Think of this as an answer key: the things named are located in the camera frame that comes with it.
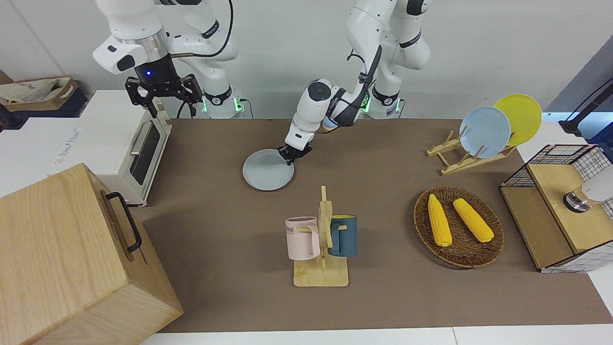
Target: oven window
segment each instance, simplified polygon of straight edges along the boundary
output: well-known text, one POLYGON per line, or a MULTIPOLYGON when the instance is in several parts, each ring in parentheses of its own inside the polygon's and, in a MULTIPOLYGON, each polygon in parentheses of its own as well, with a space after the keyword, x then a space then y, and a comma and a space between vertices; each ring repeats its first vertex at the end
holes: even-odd
POLYGON ((132 160, 132 166, 130 167, 130 174, 134 176, 136 182, 138 182, 140 185, 143 185, 143 182, 145 181, 145 176, 147 176, 147 172, 149 171, 149 166, 153 160, 153 155, 158 147, 158 143, 159 131, 155 126, 152 126, 149 136, 145 141, 145 146, 143 147, 142 153, 139 156, 134 157, 134 160, 132 160))

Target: oven handle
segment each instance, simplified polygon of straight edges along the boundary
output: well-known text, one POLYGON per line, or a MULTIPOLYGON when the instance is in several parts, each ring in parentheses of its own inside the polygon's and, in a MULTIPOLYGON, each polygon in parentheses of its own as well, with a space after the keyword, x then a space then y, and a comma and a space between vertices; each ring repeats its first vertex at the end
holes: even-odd
POLYGON ((123 196, 119 192, 111 192, 109 194, 106 194, 107 200, 111 200, 112 198, 119 198, 121 206, 123 207, 123 211, 126 213, 128 221, 130 222, 130 226, 132 227, 132 231, 134 232, 134 239, 136 240, 136 242, 126 249, 129 253, 131 253, 140 248, 140 245, 143 244, 143 239, 140 237, 139 228, 136 226, 134 218, 132 218, 132 214, 128 209, 128 204, 126 204, 126 200, 123 198, 123 196))
POLYGON ((149 133, 151 132, 151 128, 153 127, 153 122, 145 122, 140 127, 140 131, 136 136, 136 140, 134 141, 134 145, 130 149, 130 156, 140 156, 145 148, 145 143, 147 142, 147 138, 149 137, 149 133))

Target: corn cob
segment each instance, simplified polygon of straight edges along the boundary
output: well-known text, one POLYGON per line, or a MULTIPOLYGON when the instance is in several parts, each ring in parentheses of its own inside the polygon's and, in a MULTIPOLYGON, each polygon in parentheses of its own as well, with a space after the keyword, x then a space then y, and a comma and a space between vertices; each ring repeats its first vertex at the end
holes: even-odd
POLYGON ((430 227, 432 227, 432 235, 436 245, 440 247, 451 245, 449 223, 441 203, 434 194, 430 194, 428 197, 428 216, 430 217, 430 227))
POLYGON ((459 198, 454 201, 454 208, 468 226, 473 236, 481 243, 489 242, 494 238, 494 232, 487 226, 483 218, 470 206, 466 200, 459 198))

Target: wicker tray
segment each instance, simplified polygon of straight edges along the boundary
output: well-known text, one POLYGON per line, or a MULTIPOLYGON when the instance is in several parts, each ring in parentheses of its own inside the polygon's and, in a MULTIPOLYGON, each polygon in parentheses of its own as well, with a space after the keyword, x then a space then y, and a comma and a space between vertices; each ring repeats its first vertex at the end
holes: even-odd
POLYGON ((488 265, 498 258, 504 247, 504 233, 498 217, 483 200, 468 190, 440 186, 425 191, 417 199, 413 220, 415 229, 425 246, 441 260, 454 266, 475 268, 488 265), (430 194, 438 198, 447 216, 452 237, 452 244, 449 247, 439 247, 434 242, 428 217, 428 196, 430 194), (454 209, 453 202, 458 198, 464 198, 492 229, 494 238, 491 241, 481 243, 474 238, 454 209))

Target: table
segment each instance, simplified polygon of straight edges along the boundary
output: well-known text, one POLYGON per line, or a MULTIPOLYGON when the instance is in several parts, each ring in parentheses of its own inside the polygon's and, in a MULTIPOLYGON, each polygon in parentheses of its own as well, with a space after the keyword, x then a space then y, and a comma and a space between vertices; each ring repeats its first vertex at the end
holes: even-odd
POLYGON ((294 179, 265 193, 247 185, 241 167, 254 151, 281 145, 289 120, 173 121, 149 206, 133 210, 185 309, 162 331, 611 323, 586 274, 536 272, 498 191, 521 167, 519 154, 438 174, 440 161, 424 151, 459 123, 359 121, 316 136, 294 179), (346 288, 292 285, 283 220, 315 215, 320 185, 336 213, 358 216, 346 288), (436 185, 471 190, 497 213, 506 242, 495 263, 450 269, 423 249, 413 206, 436 185))

